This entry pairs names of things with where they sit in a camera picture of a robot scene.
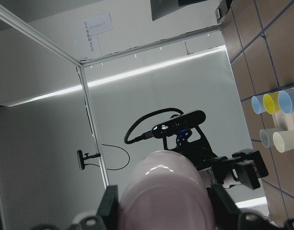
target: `yellow cup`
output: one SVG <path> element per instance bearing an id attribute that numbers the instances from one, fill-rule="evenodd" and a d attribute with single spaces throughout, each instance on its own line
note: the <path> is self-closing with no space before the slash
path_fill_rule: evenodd
<path id="1" fill-rule="evenodd" d="M 279 92 L 267 93 L 263 96 L 263 103 L 269 114 L 274 114 L 281 110 L 278 102 Z"/>

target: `light strip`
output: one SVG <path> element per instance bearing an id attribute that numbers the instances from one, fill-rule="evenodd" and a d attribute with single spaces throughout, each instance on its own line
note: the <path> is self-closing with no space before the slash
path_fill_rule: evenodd
<path id="1" fill-rule="evenodd" d="M 261 205 L 267 205 L 267 200 L 265 196 L 236 203 L 236 206 L 238 208 L 255 207 L 255 206 L 261 206 Z"/>
<path id="2" fill-rule="evenodd" d="M 213 49 L 208 50 L 207 52 L 203 51 L 194 55 L 190 55 L 188 57 L 182 57 L 182 58 L 178 58 L 178 59 L 173 59 L 170 61 L 165 61 L 159 64 L 155 64 L 155 65 L 150 65 L 150 66 L 146 66 L 143 68 L 139 68 L 139 69 L 135 69 L 135 70 L 131 70 L 128 72 L 124 72 L 124 73 L 120 73 L 114 76 L 110 76 L 107 78 L 103 78 L 103 79 L 99 79 L 99 80 L 95 80 L 95 81 L 91 81 L 88 83 L 89 87 L 93 87 L 93 86 L 97 86 L 97 85 L 101 85 L 104 83 L 108 83 L 108 82 L 112 82 L 112 81 L 116 81 L 119 79 L 123 79 L 123 78 L 128 78 L 128 77 L 132 77 L 135 75 L 139 75 L 142 73 L 146 73 L 155 69 L 161 69 L 164 67 L 168 67 L 168 66 L 172 66 L 174 64 L 179 64 L 185 61 L 189 61 L 189 60 L 193 60 L 195 58 L 199 58 L 199 57 L 203 57 L 209 54 L 213 54 L 213 53 L 217 53 L 220 51 L 226 51 L 226 47 L 225 46 L 219 46 Z M 81 85 L 76 85 L 70 88 L 66 88 L 64 90 L 59 90 L 59 91 L 55 91 L 55 92 L 51 92 L 51 93 L 47 93 L 41 96 L 37 96 L 28 100 L 24 100 L 24 101 L 18 101 L 18 102 L 13 102 L 12 104 L 6 104 L 6 106 L 16 106 L 16 105 L 20 105 L 20 104 L 24 104 L 24 103 L 28 103 L 28 102 L 32 102 L 32 101 L 36 101 L 36 100 L 40 100 L 40 99 L 44 99 L 44 98 L 48 98 L 48 97 L 53 97 L 53 96 L 57 96 L 57 95 L 62 95 L 62 94 L 66 94 L 66 93 L 70 93 L 70 92 L 75 92 L 78 90 L 81 90 L 82 86 Z"/>

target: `white cup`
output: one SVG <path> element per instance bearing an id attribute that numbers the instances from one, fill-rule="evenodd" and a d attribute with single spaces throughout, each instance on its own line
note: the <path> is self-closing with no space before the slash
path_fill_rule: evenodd
<path id="1" fill-rule="evenodd" d="M 294 149 L 294 130 L 273 133 L 273 143 L 279 152 Z"/>
<path id="2" fill-rule="evenodd" d="M 284 128 L 268 128 L 260 130 L 260 139 L 262 144 L 269 148 L 274 145 L 272 135 L 274 132 L 285 131 Z"/>
<path id="3" fill-rule="evenodd" d="M 263 103 L 263 95 L 253 96 L 251 98 L 251 105 L 256 114 L 261 114 L 266 111 L 264 103 Z"/>
<path id="4" fill-rule="evenodd" d="M 279 106 L 286 114 L 294 112 L 294 89 L 281 91 L 278 95 Z"/>

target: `blue cup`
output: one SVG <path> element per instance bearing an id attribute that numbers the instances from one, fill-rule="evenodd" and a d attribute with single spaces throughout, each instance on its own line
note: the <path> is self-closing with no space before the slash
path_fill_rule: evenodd
<path id="1" fill-rule="evenodd" d="M 280 91 L 278 101 L 284 113 L 291 114 L 294 112 L 294 89 Z"/>
<path id="2" fill-rule="evenodd" d="M 251 98 L 251 105 L 256 114 L 261 114 L 266 111 L 264 103 L 263 103 L 263 95 L 253 96 Z"/>

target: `tiled floor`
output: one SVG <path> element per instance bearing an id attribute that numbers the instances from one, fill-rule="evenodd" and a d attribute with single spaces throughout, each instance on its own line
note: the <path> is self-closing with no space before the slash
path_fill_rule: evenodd
<path id="1" fill-rule="evenodd" d="M 262 179 L 270 214 L 282 226 L 294 218 L 294 150 L 262 145 L 260 129 L 274 123 L 253 112 L 251 97 L 294 87 L 294 0 L 234 0 L 222 28 L 252 145 L 270 173 Z"/>

